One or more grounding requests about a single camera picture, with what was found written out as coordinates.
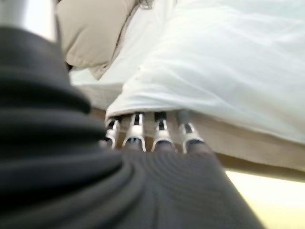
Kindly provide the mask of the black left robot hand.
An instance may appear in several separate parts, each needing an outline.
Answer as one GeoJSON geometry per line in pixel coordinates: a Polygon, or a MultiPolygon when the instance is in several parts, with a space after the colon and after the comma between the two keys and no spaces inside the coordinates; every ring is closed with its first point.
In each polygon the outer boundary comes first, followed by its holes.
{"type": "Polygon", "coordinates": [[[262,228],[187,111],[182,153],[168,140],[111,149],[70,84],[60,35],[54,1],[1,1],[1,228],[262,228]]]}

